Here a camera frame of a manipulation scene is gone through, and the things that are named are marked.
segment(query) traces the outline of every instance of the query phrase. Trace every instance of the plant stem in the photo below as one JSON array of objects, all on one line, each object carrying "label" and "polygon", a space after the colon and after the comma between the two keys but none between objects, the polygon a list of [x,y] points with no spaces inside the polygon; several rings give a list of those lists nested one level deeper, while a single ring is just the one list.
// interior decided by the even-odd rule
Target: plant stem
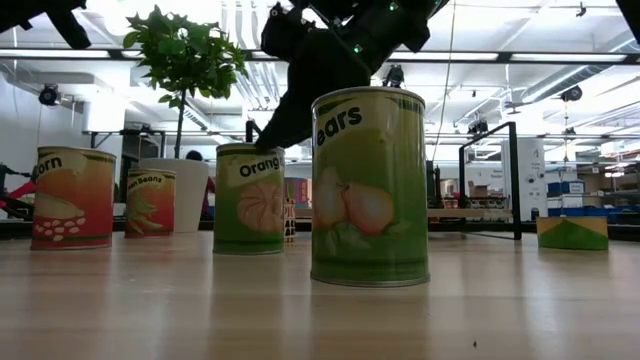
[{"label": "plant stem", "polygon": [[176,135],[176,146],[174,147],[175,158],[180,158],[180,140],[182,140],[182,121],[184,120],[184,107],[187,101],[187,89],[182,90],[180,99],[180,115],[178,115],[178,134]]}]

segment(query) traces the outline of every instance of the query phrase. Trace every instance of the red can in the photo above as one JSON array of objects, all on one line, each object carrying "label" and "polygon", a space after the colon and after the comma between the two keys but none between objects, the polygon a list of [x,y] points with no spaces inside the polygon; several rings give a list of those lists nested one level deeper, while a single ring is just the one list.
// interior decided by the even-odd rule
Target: red can
[{"label": "red can", "polygon": [[166,170],[129,170],[125,237],[173,234],[176,173]]},{"label": "red can", "polygon": [[115,163],[92,149],[38,148],[32,250],[111,246]]}]

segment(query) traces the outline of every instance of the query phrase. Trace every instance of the green can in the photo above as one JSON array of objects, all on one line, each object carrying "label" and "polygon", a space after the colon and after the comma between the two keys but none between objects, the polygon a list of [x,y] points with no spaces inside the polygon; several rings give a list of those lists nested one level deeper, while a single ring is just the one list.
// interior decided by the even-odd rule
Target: green can
[{"label": "green can", "polygon": [[429,280],[424,100],[360,87],[313,110],[311,277],[351,286]]},{"label": "green can", "polygon": [[218,146],[213,252],[258,255],[284,250],[284,150]]}]

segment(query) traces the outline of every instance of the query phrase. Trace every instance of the potted plant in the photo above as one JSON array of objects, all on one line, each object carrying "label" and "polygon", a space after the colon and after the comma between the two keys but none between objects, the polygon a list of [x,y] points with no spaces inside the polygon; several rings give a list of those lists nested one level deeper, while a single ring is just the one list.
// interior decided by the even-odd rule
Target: potted plant
[{"label": "potted plant", "polygon": [[169,92],[158,101],[178,108],[175,158],[180,157],[182,122],[187,93],[205,98],[229,98],[236,71],[246,75],[244,55],[229,41],[218,23],[198,24],[186,16],[163,14],[156,5],[146,20],[136,14],[127,18],[132,32],[123,40],[125,49],[141,45],[144,58],[138,67],[149,67],[143,77],[151,87]]},{"label": "potted plant", "polygon": [[140,167],[176,173],[174,232],[195,232],[209,167],[179,159],[187,95],[199,92],[205,98],[229,98],[236,72],[246,74],[244,57],[217,23],[197,24],[186,16],[163,14],[158,6],[147,19],[136,14],[128,20],[133,31],[125,36],[124,47],[140,44],[144,57],[138,66],[149,67],[144,77],[153,89],[169,92],[160,97],[160,103],[179,110],[175,159],[143,159]]}]

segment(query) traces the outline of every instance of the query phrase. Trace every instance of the table surface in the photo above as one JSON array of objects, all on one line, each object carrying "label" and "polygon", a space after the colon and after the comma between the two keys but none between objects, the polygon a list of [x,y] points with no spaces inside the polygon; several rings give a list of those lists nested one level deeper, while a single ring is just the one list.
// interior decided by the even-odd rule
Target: table surface
[{"label": "table surface", "polygon": [[311,281],[308,234],[280,255],[212,246],[210,232],[69,252],[0,242],[0,358],[639,358],[640,244],[431,234],[431,282],[398,289]]}]

